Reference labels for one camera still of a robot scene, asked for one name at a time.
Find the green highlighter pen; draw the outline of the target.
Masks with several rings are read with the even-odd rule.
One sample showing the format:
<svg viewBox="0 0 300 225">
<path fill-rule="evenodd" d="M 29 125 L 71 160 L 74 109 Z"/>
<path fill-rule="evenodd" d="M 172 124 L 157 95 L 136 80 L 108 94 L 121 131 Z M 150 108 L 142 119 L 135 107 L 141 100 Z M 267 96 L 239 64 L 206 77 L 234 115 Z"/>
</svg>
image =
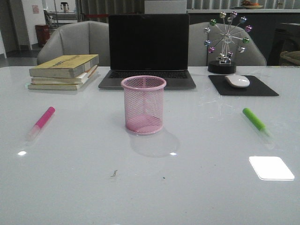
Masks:
<svg viewBox="0 0 300 225">
<path fill-rule="evenodd" d="M 268 147 L 273 148 L 275 146 L 273 136 L 266 127 L 266 125 L 249 108 L 244 108 L 242 112 L 247 117 L 247 119 L 253 124 L 253 126 L 258 130 L 258 133 L 262 138 L 263 143 L 266 144 Z"/>
</svg>

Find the pink highlighter pen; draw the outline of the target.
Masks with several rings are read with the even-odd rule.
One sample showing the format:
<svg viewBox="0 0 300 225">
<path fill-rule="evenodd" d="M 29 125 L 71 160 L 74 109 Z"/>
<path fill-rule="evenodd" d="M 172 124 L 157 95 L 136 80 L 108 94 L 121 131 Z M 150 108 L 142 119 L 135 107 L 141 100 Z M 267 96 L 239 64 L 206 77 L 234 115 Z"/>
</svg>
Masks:
<svg viewBox="0 0 300 225">
<path fill-rule="evenodd" d="M 34 126 L 26 135 L 26 141 L 31 142 L 33 141 L 37 135 L 40 133 L 41 129 L 47 123 L 47 121 L 52 117 L 55 112 L 55 108 L 50 106 L 45 113 L 37 120 Z"/>
</svg>

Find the pink mesh pen holder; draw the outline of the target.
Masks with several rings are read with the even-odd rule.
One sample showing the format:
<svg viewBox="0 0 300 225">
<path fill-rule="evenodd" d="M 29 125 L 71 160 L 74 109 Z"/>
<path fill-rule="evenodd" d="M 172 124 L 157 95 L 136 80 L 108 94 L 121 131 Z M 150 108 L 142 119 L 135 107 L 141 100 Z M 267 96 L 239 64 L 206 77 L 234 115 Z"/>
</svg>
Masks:
<svg viewBox="0 0 300 225">
<path fill-rule="evenodd" d="M 124 89 L 126 128 L 138 135 L 154 134 L 163 127 L 163 100 L 166 80 L 137 75 L 121 81 Z"/>
</svg>

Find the grey open laptop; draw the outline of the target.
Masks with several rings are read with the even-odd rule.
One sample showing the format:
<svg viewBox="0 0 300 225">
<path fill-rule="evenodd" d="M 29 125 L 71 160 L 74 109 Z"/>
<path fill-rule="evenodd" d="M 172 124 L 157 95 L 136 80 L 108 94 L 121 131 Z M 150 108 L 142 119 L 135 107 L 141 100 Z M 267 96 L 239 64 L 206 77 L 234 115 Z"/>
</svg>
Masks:
<svg viewBox="0 0 300 225">
<path fill-rule="evenodd" d="M 188 71 L 188 14 L 109 16 L 110 70 L 100 89 L 121 89 L 124 78 L 158 76 L 167 90 L 194 89 Z"/>
</svg>

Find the middle cream book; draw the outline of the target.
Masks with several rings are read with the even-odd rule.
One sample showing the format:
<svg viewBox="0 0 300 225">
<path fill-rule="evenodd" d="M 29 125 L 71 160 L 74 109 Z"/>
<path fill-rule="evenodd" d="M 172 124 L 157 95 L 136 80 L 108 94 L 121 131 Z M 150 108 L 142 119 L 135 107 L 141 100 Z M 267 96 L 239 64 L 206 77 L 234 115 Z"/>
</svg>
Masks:
<svg viewBox="0 0 300 225">
<path fill-rule="evenodd" d="M 32 84 L 84 84 L 96 71 L 97 66 L 93 66 L 88 71 L 80 74 L 75 78 L 47 78 L 47 77 L 32 77 Z"/>
</svg>

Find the bottom yellow book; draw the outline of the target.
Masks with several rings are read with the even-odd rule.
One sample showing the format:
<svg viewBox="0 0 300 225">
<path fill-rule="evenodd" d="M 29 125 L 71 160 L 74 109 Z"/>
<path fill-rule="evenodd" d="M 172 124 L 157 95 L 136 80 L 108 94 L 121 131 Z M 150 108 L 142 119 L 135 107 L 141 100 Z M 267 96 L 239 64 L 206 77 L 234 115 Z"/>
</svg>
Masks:
<svg viewBox="0 0 300 225">
<path fill-rule="evenodd" d="M 32 84 L 32 83 L 29 83 L 27 85 L 27 88 L 30 90 L 78 90 L 84 84 Z"/>
</svg>

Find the yellow book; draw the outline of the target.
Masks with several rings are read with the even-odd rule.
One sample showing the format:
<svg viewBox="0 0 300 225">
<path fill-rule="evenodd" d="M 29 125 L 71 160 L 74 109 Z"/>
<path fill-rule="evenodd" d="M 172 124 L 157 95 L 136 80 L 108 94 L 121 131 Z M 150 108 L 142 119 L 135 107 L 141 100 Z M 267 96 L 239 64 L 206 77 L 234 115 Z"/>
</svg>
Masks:
<svg viewBox="0 0 300 225">
<path fill-rule="evenodd" d="M 31 77 L 75 78 L 98 65 L 98 54 L 62 55 L 29 70 Z"/>
<path fill-rule="evenodd" d="M 32 84 L 32 83 L 29 83 L 27 85 L 27 88 L 30 90 L 78 90 L 84 84 Z"/>
</svg>

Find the white computer mouse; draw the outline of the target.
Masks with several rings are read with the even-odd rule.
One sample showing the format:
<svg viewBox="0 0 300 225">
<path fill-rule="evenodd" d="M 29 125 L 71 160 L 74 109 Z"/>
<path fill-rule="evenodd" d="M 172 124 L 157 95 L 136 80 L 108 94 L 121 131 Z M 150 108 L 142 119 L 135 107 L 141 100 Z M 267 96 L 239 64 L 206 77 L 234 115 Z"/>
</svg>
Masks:
<svg viewBox="0 0 300 225">
<path fill-rule="evenodd" d="M 226 75 L 225 80 L 228 84 L 235 88 L 246 88 L 250 85 L 250 81 L 246 76 L 243 75 Z"/>
</svg>

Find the top yellow book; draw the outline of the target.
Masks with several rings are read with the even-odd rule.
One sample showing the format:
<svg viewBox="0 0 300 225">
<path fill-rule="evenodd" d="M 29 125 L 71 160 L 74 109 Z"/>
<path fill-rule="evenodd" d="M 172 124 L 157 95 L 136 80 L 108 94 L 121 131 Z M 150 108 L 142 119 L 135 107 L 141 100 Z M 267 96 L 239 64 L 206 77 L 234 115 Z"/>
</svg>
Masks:
<svg viewBox="0 0 300 225">
<path fill-rule="evenodd" d="M 98 54 L 62 55 L 29 70 L 31 77 L 75 78 L 98 65 Z"/>
</svg>

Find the black mouse pad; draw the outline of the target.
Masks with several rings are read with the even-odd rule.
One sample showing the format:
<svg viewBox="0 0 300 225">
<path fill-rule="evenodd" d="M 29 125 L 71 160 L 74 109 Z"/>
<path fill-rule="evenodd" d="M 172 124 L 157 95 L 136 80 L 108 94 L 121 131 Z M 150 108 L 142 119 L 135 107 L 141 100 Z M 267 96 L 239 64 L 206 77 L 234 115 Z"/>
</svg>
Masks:
<svg viewBox="0 0 300 225">
<path fill-rule="evenodd" d="M 209 75 L 209 79 L 223 96 L 253 96 L 253 97 L 276 97 L 279 96 L 273 89 L 253 75 L 246 76 L 250 85 L 245 88 L 232 87 L 224 75 Z"/>
</svg>

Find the ferris wheel desk ornament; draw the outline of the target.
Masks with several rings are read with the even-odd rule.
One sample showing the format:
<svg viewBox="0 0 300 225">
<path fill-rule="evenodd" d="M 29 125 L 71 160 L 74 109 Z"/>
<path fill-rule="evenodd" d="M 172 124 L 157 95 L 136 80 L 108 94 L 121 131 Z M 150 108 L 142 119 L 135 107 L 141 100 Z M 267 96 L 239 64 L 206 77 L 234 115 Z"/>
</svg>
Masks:
<svg viewBox="0 0 300 225">
<path fill-rule="evenodd" d="M 230 44 L 237 46 L 238 52 L 245 52 L 246 48 L 242 45 L 237 44 L 240 40 L 242 44 L 250 42 L 248 37 L 237 37 L 233 32 L 237 29 L 237 25 L 232 26 L 233 20 L 238 16 L 236 11 L 232 11 L 230 14 L 226 12 L 220 12 L 219 17 L 223 20 L 223 28 L 219 28 L 216 19 L 211 19 L 207 26 L 203 29 L 204 34 L 209 35 L 212 32 L 212 28 L 217 28 L 217 39 L 205 40 L 204 46 L 207 48 L 207 53 L 212 54 L 215 52 L 218 45 L 221 46 L 221 52 L 217 55 L 215 60 L 208 63 L 208 71 L 217 74 L 233 74 L 236 72 L 236 63 L 232 61 L 233 51 L 230 50 Z"/>
</svg>

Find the red bin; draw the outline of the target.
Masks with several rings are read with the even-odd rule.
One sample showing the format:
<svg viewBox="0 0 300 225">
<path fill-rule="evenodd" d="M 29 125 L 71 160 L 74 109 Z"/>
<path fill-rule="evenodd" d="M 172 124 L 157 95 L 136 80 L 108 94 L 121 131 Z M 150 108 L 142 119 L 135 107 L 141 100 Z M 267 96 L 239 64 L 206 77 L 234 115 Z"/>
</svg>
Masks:
<svg viewBox="0 0 300 225">
<path fill-rule="evenodd" d="M 43 47 L 50 38 L 49 26 L 47 24 L 35 25 L 38 46 Z"/>
</svg>

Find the fruit bowl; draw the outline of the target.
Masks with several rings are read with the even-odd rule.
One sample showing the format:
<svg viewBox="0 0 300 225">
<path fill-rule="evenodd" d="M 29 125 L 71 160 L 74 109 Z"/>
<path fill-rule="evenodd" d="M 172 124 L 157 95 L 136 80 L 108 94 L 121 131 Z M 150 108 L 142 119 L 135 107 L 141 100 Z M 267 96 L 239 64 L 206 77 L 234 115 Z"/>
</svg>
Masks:
<svg viewBox="0 0 300 225">
<path fill-rule="evenodd" d="M 263 8 L 263 5 L 260 5 L 257 2 L 252 2 L 250 0 L 243 0 L 241 2 L 241 6 L 244 7 L 245 9 L 261 9 L 261 8 Z"/>
</svg>

